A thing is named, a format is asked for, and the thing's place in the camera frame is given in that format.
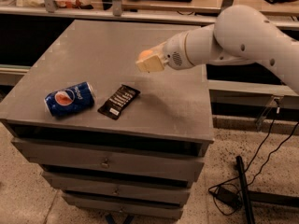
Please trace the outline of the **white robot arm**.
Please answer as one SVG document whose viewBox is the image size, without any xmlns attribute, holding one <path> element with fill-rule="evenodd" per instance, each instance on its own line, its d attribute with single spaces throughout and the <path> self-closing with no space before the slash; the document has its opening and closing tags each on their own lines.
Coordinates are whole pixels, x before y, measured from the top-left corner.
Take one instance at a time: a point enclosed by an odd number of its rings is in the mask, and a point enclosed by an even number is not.
<svg viewBox="0 0 299 224">
<path fill-rule="evenodd" d="M 142 72 L 175 70 L 201 64 L 258 63 L 294 92 L 299 92 L 299 43 L 281 32 L 260 11 L 232 6 L 208 26 L 188 30 L 142 51 L 136 66 Z"/>
</svg>

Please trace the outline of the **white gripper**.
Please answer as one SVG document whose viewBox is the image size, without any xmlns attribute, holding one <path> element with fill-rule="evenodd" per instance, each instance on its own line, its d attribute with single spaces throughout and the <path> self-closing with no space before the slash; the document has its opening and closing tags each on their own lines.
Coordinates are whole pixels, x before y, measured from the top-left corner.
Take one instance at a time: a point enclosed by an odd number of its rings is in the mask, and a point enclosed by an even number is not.
<svg viewBox="0 0 299 224">
<path fill-rule="evenodd" d="M 152 53 L 162 53 L 164 57 L 156 54 L 139 59 L 135 62 L 141 72 L 161 72 L 166 65 L 175 70 L 185 70 L 193 68 L 186 54 L 187 32 L 174 35 L 165 42 L 150 48 Z"/>
</svg>

